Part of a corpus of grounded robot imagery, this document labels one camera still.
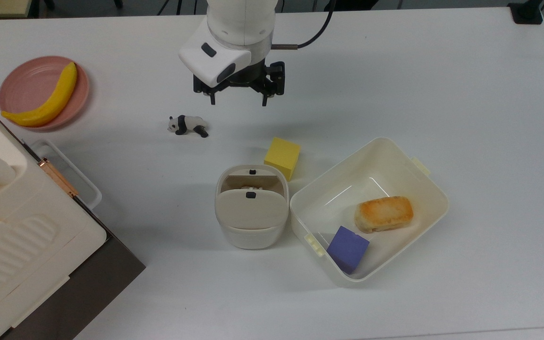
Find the toy banana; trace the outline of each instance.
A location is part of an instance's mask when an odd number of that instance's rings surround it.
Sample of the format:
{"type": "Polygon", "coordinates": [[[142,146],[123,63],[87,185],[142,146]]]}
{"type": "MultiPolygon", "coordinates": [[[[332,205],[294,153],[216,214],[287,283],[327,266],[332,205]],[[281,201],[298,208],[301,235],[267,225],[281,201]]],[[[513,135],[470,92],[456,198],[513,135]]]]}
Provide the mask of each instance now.
{"type": "Polygon", "coordinates": [[[34,110],[20,113],[9,113],[4,110],[1,115],[22,127],[40,127],[52,121],[67,105],[77,83],[77,67],[69,63],[60,74],[54,92],[43,105],[34,110]]]}

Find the bread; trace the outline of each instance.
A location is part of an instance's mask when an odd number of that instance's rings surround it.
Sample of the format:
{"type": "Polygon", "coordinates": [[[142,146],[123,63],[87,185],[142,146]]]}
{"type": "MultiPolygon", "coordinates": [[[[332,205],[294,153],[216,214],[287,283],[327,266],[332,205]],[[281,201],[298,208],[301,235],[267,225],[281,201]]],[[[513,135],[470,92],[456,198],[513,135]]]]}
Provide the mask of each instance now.
{"type": "Polygon", "coordinates": [[[361,232],[396,230],[413,219],[413,208],[406,197],[393,196],[362,202],[356,207],[354,223],[361,232]]]}

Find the white plastic container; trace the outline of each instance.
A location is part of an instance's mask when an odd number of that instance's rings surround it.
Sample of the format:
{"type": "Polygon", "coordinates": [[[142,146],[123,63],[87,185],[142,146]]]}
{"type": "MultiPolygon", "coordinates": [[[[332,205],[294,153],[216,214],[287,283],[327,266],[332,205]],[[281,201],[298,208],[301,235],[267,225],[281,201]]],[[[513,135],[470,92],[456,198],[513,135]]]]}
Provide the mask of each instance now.
{"type": "Polygon", "coordinates": [[[287,180],[272,166],[233,166],[218,181],[215,216],[234,246],[269,247],[281,236],[289,217],[287,180]]]}
{"type": "Polygon", "coordinates": [[[293,232],[338,286],[352,286],[371,277],[448,211],[448,198],[416,163],[393,141],[377,138],[293,195],[293,232]],[[386,196],[410,200],[414,211],[410,225],[372,234],[358,230],[354,225],[356,205],[386,196]],[[370,242],[351,275],[342,272],[326,252],[339,226],[370,242]]]}
{"type": "Polygon", "coordinates": [[[0,336],[106,241],[106,232],[0,124],[0,336]]]}

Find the small white container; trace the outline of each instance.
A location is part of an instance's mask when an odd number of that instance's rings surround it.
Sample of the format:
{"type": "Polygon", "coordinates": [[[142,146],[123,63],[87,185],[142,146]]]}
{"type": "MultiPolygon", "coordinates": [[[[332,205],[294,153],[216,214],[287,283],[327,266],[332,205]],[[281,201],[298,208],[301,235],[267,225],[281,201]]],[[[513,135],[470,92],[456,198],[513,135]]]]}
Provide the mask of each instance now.
{"type": "Polygon", "coordinates": [[[387,138],[377,138],[330,168],[291,199],[294,234],[338,286],[352,286],[371,277],[425,231],[449,208],[444,192],[427,170],[387,138]],[[387,196],[405,196],[414,218],[396,230],[365,234],[354,224],[356,205],[387,196]],[[326,252],[339,226],[369,240],[369,248],[351,275],[342,272],[326,252]]]}
{"type": "Polygon", "coordinates": [[[287,180],[272,166],[233,166],[218,181],[215,216],[234,246],[269,247],[281,236],[289,217],[287,180]]]}

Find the toy panda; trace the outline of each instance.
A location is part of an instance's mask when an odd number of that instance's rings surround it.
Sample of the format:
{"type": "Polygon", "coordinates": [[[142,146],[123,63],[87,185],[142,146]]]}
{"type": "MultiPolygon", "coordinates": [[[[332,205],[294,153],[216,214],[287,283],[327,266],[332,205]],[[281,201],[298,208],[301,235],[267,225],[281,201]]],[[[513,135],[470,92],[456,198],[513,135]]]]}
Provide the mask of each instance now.
{"type": "Polygon", "coordinates": [[[205,138],[209,136],[207,131],[205,131],[206,128],[207,123],[200,117],[184,116],[181,114],[177,118],[169,118],[168,130],[177,135],[185,134],[188,130],[192,130],[205,138]]]}

